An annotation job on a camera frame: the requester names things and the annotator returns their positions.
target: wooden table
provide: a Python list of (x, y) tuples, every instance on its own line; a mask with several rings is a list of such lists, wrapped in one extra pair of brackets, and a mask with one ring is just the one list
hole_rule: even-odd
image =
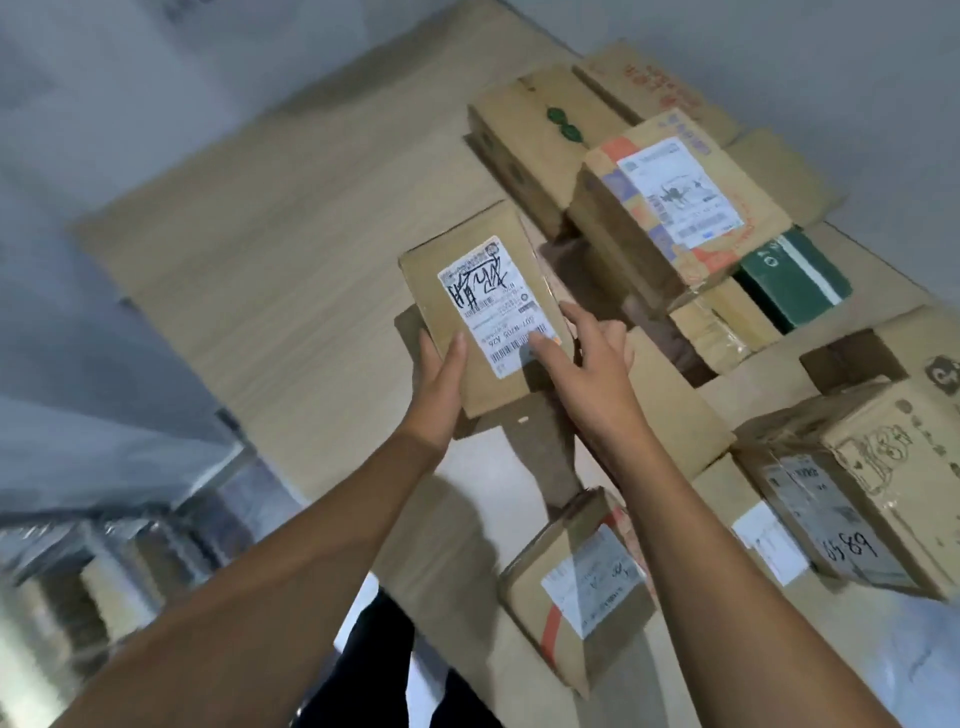
[[(398, 255), (504, 197), (463, 141), (468, 100), (569, 59), (504, 7), (470, 0), (78, 234), (281, 476), (319, 497), (391, 432), (410, 397), (403, 336), (416, 318)], [(813, 394), (800, 352), (927, 300), (839, 234), (825, 252), (851, 278), (853, 301), (703, 389), (731, 425)], [(404, 511), (378, 576), (507, 725), (691, 724), (662, 617), (585, 703), (496, 604), (495, 575), (548, 509), (604, 479), (546, 400), (529, 399), (522, 416), (454, 443)], [(864, 641), (841, 615), (880, 614), (877, 594), (845, 590), (817, 621), (849, 659)]]

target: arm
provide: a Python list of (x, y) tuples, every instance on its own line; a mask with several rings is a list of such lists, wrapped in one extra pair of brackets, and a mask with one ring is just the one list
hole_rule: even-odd
[(326, 496), (134, 636), (57, 722), (285, 726), (417, 483), (460, 413), (462, 335), (441, 362), (420, 333), (420, 387), (396, 432)]
[(577, 327), (583, 367), (543, 337), (532, 346), (623, 494), (704, 726), (895, 728), (663, 449), (627, 377), (623, 325), (563, 308)]

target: black pants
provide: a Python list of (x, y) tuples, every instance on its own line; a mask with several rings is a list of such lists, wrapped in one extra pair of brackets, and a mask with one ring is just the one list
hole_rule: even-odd
[[(333, 673), (307, 702), (297, 728), (320, 726), (408, 726), (407, 675), (414, 625), (382, 590), (350, 631)], [(503, 728), (500, 721), (453, 669), (430, 728)]]

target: forearm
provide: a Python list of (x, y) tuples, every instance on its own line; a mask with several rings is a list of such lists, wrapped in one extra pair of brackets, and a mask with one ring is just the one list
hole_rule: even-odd
[(58, 725), (286, 725), (403, 504), (439, 457), (416, 438), (390, 438), (131, 639)]
[(612, 458), (705, 726), (896, 726), (649, 429)]

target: hand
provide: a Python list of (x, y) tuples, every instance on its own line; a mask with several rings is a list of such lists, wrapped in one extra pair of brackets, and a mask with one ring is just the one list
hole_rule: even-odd
[(577, 328), (583, 366), (537, 332), (530, 334), (530, 348), (553, 379), (570, 419), (606, 459), (648, 429), (630, 383), (634, 351), (627, 344), (627, 328), (619, 321), (597, 322), (576, 303), (561, 303), (560, 308)]
[(460, 379), (467, 366), (467, 338), (458, 331), (440, 359), (437, 347), (420, 330), (420, 381), (397, 434), (410, 435), (443, 456), (460, 417)]

